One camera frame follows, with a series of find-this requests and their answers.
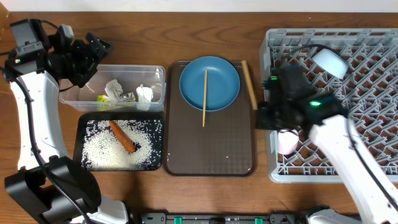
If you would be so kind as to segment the pink cup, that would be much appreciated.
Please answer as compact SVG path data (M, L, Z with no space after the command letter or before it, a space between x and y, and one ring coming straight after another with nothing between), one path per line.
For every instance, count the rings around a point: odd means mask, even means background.
M283 129L277 133L279 142L279 154L288 155L293 153L299 141L299 134L295 129Z

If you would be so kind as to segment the light blue bowl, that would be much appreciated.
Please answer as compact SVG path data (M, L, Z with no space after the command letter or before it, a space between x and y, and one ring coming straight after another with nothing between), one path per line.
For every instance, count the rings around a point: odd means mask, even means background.
M343 79L348 71L347 61L329 49L322 49L312 59L320 68L338 79Z

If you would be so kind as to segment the orange carrot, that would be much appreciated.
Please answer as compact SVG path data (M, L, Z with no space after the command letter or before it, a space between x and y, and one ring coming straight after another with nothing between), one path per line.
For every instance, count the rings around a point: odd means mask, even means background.
M121 130L121 128L114 122L109 121L109 126L111 127L113 133L115 134L117 140L121 143L123 148L128 152L132 153L136 150L131 140L126 136L126 134Z

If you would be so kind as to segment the white rice pile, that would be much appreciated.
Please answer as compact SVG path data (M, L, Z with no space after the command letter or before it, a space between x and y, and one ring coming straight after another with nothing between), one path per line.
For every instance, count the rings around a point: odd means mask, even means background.
M90 171L156 170L161 165L164 125L161 119L116 120L132 142L128 152L118 141L109 121L89 120L86 124L81 164Z

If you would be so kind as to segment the white tissue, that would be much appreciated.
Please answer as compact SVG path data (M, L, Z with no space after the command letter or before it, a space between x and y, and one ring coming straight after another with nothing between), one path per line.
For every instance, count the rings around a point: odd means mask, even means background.
M151 107L151 102L154 95L152 88L146 87L141 84L139 87L136 88L136 93L138 96L137 109L141 111L148 111Z

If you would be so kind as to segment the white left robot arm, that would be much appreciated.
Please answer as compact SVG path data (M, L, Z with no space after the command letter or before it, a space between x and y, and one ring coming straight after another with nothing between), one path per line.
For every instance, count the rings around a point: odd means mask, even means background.
M110 45L93 34L14 38L3 72L17 101L21 154L17 173L4 180L7 193L39 223L127 223L125 204L102 195L94 175L70 159L58 113L59 80L86 83Z

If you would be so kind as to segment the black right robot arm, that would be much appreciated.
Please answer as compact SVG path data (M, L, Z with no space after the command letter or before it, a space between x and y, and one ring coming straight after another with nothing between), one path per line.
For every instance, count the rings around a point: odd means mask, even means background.
M348 112L332 94L296 100L276 95L259 103L256 127L277 131L280 154L293 153L300 128L333 165L363 223L397 223L397 189L361 141Z

